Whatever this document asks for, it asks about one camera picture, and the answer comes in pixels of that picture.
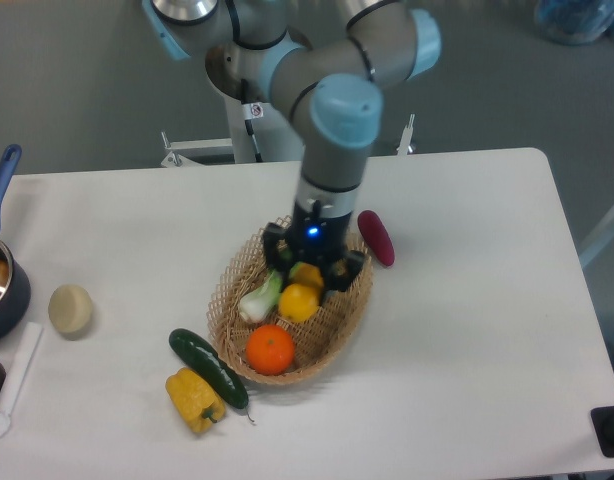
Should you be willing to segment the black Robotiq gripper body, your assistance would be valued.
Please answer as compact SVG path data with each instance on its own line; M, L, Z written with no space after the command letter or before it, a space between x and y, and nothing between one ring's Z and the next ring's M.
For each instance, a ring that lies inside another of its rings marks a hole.
M351 213L322 217L294 203L286 243L296 261L328 270L344 257Z

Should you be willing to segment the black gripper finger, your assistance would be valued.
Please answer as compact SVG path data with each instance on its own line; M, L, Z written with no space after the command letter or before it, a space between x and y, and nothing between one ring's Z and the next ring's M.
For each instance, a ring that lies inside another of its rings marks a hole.
M293 267L293 252L285 240L286 229L269 222L262 233L263 253L269 268L288 273Z
M322 266L326 291L347 291L361 273L366 255L359 250L341 251L335 259L328 259Z

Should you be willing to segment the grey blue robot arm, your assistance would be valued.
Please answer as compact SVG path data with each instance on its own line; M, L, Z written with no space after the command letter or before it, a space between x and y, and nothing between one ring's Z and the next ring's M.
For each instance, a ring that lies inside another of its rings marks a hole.
M302 140L291 223L265 227L265 260L282 276L297 263L313 265L326 290L347 290L365 263L346 234L380 131L383 90L436 64L436 20L401 1L340 1L345 38L310 49L291 37L281 1L146 1L142 8L170 52L222 48L239 96L269 104Z

